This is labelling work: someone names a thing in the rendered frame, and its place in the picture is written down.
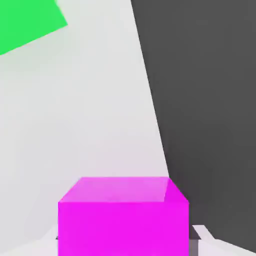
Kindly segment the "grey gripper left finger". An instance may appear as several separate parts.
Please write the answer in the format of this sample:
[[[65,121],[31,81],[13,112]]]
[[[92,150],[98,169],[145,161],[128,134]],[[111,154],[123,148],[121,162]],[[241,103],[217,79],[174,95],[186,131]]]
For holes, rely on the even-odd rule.
[[[41,239],[5,252],[2,256],[58,256],[58,226],[53,226]]]

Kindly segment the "small magenta cube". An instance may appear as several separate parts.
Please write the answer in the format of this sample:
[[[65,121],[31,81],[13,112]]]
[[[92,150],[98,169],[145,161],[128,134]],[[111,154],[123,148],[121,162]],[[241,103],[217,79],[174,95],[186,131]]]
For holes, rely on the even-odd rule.
[[[168,177],[83,177],[58,202],[58,256],[189,256],[189,202]]]

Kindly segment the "large green box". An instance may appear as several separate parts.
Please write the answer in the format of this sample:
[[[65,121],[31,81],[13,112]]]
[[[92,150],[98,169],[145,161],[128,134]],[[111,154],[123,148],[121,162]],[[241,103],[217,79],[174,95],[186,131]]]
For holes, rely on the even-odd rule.
[[[56,0],[0,0],[0,55],[67,25]]]

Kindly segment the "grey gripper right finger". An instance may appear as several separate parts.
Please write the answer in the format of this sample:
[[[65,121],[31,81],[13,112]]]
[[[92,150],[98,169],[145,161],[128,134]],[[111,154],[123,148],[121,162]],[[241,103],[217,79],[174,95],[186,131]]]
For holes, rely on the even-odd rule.
[[[192,225],[189,232],[189,256],[256,256],[256,252],[214,238],[204,225]]]

